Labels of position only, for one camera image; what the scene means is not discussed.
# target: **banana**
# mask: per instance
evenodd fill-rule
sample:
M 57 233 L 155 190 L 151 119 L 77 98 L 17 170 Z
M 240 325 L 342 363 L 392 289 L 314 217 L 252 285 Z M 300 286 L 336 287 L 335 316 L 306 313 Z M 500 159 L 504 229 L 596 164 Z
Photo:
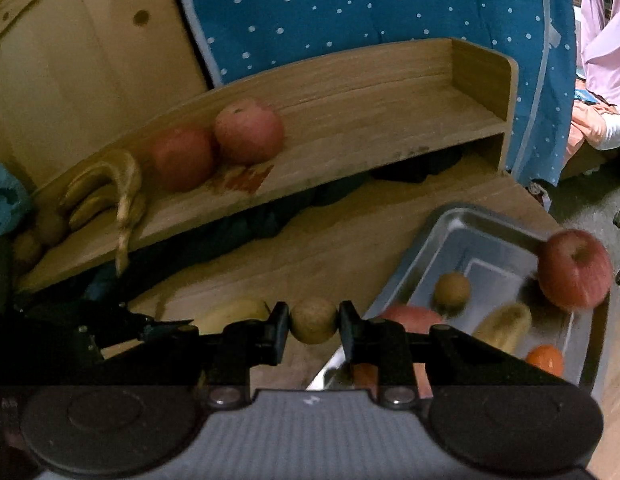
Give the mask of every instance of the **banana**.
M 199 329 L 200 334 L 218 334 L 230 323 L 246 319 L 264 321 L 268 316 L 269 310 L 265 301 L 242 298 L 215 306 L 196 318 L 192 324 Z
M 78 231 L 101 211 L 118 204 L 118 191 L 114 184 L 107 184 L 93 191 L 70 216 L 70 230 Z
M 510 303 L 493 310 L 472 336 L 507 354 L 514 355 L 517 346 L 532 325 L 532 314 L 523 303 Z
M 141 189 L 141 168 L 132 154 L 126 150 L 112 150 L 103 155 L 103 158 L 85 170 L 81 171 L 69 184 L 61 206 L 67 211 L 103 186 L 108 180 L 112 181 L 119 195 L 116 221 L 119 227 L 128 224 L 130 208 L 134 196 Z
M 132 236 L 132 231 L 136 227 L 143 215 L 145 215 L 146 208 L 146 200 L 145 195 L 142 192 L 139 192 L 134 197 L 134 201 L 132 202 L 132 206 L 130 208 L 130 214 L 128 215 L 127 224 L 125 227 L 119 226 L 118 232 L 118 243 L 116 245 L 116 257 L 114 259 L 114 264 L 116 265 L 116 275 L 121 276 L 123 271 L 127 269 L 130 264 L 130 259 L 127 255 L 128 245 L 130 243 L 130 236 Z

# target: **bunch of bananas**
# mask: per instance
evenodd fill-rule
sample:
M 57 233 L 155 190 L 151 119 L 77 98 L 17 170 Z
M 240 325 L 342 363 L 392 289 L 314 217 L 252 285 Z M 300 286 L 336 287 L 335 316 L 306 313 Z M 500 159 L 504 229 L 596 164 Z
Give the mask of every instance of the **bunch of bananas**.
M 61 199 L 61 208 L 70 213 L 71 231 L 77 231 L 101 211 L 116 207 L 117 276 L 129 265 L 130 236 L 145 214 L 146 200 L 140 192 L 141 184 L 141 168 L 132 154 L 126 150 L 111 150 L 74 177 Z

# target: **apple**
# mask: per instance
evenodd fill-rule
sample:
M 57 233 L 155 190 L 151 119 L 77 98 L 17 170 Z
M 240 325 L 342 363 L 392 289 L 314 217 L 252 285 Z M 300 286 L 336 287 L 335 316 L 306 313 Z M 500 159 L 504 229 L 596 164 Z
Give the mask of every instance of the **apple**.
M 283 150 L 283 121 L 268 105 L 253 98 L 226 106 L 215 121 L 221 156 L 228 162 L 250 166 L 266 162 Z
M 198 126 L 174 128 L 152 146 L 152 159 L 161 184 L 168 191 L 190 191 L 216 169 L 217 146 L 211 131 Z
M 538 255 L 537 274 L 545 297 L 568 312 L 595 308 L 605 299 L 613 280 L 606 248 L 578 229 L 549 238 Z
M 427 334 L 432 325 L 443 323 L 443 318 L 433 310 L 423 306 L 411 306 L 404 303 L 394 303 L 380 316 L 401 323 L 405 332 Z M 424 363 L 414 363 L 414 374 L 417 378 L 419 396 L 423 399 L 432 396 L 432 389 L 426 375 Z M 353 366 L 354 384 L 357 388 L 367 388 L 376 397 L 376 385 L 378 383 L 378 370 L 375 365 L 362 363 Z

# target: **gray ribbed surface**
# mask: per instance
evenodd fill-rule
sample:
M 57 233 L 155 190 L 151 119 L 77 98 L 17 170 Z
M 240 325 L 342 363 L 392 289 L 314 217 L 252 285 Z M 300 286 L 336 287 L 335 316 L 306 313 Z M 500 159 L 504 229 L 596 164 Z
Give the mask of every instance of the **gray ribbed surface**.
M 39 480 L 61 477 L 45 473 Z M 192 445 L 136 480 L 496 480 L 446 455 L 411 413 L 361 392 L 259 393 L 211 416 Z M 586 474 L 556 480 L 586 479 Z

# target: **blue cloth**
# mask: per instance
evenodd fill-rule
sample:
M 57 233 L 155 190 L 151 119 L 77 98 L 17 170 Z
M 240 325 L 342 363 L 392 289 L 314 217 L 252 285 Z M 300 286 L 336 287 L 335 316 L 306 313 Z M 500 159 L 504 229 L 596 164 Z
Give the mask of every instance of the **blue cloth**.
M 558 181 L 576 69 L 572 0 L 181 1 L 215 84 L 413 38 L 464 38 L 512 56 L 520 72 L 508 169 L 522 184 Z
M 32 203 L 26 189 L 0 163 L 0 236 L 16 229 L 31 209 Z

